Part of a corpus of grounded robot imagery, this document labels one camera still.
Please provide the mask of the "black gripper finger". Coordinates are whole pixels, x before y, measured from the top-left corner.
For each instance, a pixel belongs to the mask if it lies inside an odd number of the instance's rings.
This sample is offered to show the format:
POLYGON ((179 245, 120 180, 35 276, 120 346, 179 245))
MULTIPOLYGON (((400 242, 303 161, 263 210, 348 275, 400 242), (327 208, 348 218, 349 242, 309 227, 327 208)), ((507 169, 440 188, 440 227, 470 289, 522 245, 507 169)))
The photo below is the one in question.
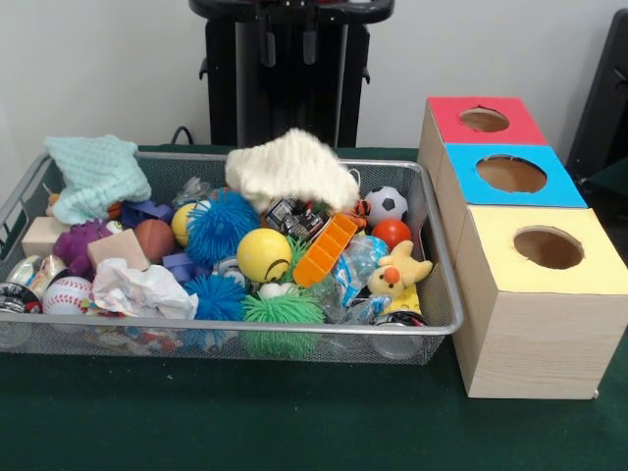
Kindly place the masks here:
POLYGON ((259 15, 260 62, 264 67, 273 68, 276 64, 276 39, 271 20, 266 14, 259 15))
POLYGON ((302 53, 305 65, 314 65, 317 59, 317 13, 308 12, 304 18, 302 53))

